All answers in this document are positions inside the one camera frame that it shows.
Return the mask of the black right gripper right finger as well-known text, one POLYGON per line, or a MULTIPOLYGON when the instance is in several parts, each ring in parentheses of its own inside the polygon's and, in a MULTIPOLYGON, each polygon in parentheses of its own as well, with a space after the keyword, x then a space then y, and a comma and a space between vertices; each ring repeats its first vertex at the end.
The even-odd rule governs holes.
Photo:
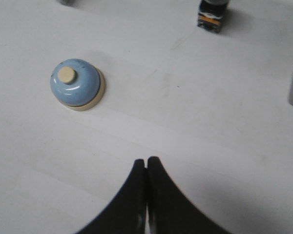
POLYGON ((148 215, 152 234, 228 234, 179 190, 160 159, 147 160, 148 215))

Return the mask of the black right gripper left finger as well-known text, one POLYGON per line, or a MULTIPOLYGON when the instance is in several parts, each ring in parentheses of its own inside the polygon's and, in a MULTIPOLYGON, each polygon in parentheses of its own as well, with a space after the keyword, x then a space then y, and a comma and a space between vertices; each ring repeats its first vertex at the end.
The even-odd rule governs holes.
POLYGON ((146 168, 142 159, 110 203, 79 234, 143 234, 146 226, 146 168))

